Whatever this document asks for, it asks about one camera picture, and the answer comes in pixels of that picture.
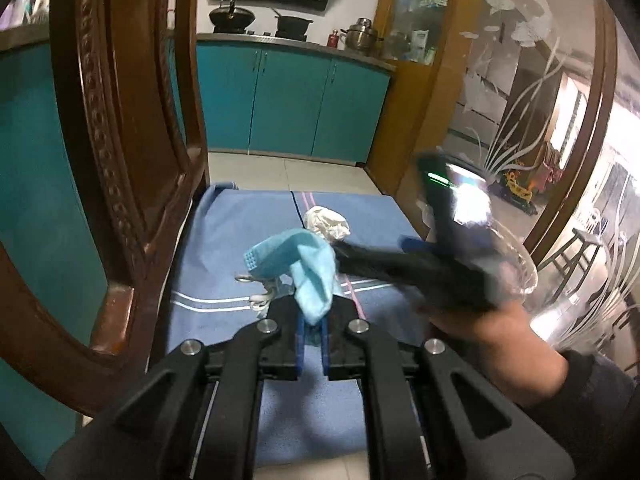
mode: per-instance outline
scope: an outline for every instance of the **phone screen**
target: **phone screen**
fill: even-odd
[[[492,215],[486,180],[450,162],[447,174],[452,191],[451,214],[454,222],[463,227],[457,229],[459,246],[469,255],[491,250],[494,241],[489,229]]]

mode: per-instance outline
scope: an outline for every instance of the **silver bolt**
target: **silver bolt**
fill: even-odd
[[[424,349],[432,355],[442,354],[447,346],[440,339],[429,339],[424,344]]]
[[[278,324],[273,319],[263,319],[258,322],[258,330],[263,334],[270,334],[278,329]]]
[[[363,332],[369,330],[369,323],[364,321],[364,319],[352,319],[347,327],[349,327],[349,330],[355,332],[356,334],[362,334]]]
[[[180,352],[185,355],[196,355],[202,349],[202,343],[195,339],[185,339],[180,345]]]

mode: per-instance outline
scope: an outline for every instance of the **blue face mask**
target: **blue face mask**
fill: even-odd
[[[244,254],[244,263],[256,280],[290,275],[296,289],[294,297],[310,325],[326,315],[334,294],[342,295],[335,279],[334,250],[306,229],[291,229],[267,238]]]

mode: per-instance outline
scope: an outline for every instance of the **teal cabinet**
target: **teal cabinet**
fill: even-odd
[[[333,59],[312,156],[365,162],[388,83],[388,73]]]
[[[209,148],[247,150],[260,48],[199,43],[198,81]]]
[[[263,49],[250,149],[310,156],[331,60]]]

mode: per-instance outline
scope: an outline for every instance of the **white wall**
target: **white wall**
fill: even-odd
[[[169,0],[169,7],[174,6],[175,0]],[[376,13],[378,0],[329,0],[324,12],[301,12],[272,3],[250,2],[250,0],[238,0],[238,6],[251,10],[255,14],[255,21],[248,27],[256,34],[265,31],[273,35],[276,31],[276,17],[270,7],[275,7],[281,13],[289,16],[299,16],[308,20],[314,20],[307,31],[307,41],[326,44],[327,37],[334,28],[349,28],[358,18],[373,19]],[[209,20],[209,13],[218,6],[218,0],[198,0],[197,32],[212,32],[213,25]]]

